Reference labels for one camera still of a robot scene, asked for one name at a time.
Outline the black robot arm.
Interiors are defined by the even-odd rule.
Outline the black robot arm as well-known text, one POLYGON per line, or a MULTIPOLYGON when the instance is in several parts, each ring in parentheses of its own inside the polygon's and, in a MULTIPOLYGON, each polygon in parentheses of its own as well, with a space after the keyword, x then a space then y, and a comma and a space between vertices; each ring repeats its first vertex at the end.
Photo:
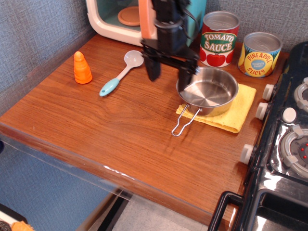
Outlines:
POLYGON ((196 74, 199 55, 186 44, 188 17, 195 17, 187 10, 188 0, 153 0, 156 12, 154 25, 157 39, 143 39, 142 55, 151 81, 161 74, 161 64, 178 69, 178 91, 183 91, 196 74))

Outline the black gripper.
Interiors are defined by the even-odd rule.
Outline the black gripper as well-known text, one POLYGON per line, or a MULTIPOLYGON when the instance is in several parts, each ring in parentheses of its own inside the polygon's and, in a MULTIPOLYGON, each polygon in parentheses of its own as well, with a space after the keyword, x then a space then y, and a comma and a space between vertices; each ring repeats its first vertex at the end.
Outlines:
POLYGON ((148 77, 155 81, 160 77, 161 64, 179 70, 178 92, 183 91, 196 73, 199 56, 186 44, 189 35, 187 24, 156 24, 157 39, 144 38, 143 57, 148 77))

